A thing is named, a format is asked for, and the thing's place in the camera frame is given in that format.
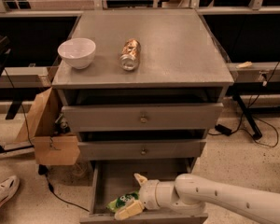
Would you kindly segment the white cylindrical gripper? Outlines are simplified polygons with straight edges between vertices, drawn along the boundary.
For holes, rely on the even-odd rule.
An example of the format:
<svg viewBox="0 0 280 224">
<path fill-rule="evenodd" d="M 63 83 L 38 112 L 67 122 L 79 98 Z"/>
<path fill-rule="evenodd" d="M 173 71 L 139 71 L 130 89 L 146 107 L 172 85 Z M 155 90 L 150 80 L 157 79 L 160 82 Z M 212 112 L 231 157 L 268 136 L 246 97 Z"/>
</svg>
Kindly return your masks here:
<svg viewBox="0 0 280 224">
<path fill-rule="evenodd" d="M 141 186 L 139 200 L 127 202 L 115 213 L 115 220 L 124 220 L 141 214 L 144 207 L 148 210 L 170 208 L 177 201 L 174 181 L 148 180 L 135 173 L 134 178 Z"/>
</svg>

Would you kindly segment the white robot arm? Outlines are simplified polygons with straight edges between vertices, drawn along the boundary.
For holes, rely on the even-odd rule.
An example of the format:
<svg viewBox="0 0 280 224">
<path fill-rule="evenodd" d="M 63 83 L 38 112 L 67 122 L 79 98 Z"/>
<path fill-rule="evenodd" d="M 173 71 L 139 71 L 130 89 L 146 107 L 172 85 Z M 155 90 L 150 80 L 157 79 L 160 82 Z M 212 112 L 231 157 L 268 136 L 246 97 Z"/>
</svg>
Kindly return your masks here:
<svg viewBox="0 0 280 224">
<path fill-rule="evenodd" d="M 161 208 L 197 216 L 211 203 L 259 224 L 280 224 L 279 193 L 228 185 L 193 174 L 178 175 L 173 181 L 147 179 L 140 174 L 134 177 L 140 185 L 139 198 L 116 211 L 116 220 L 136 216 L 145 209 Z"/>
</svg>

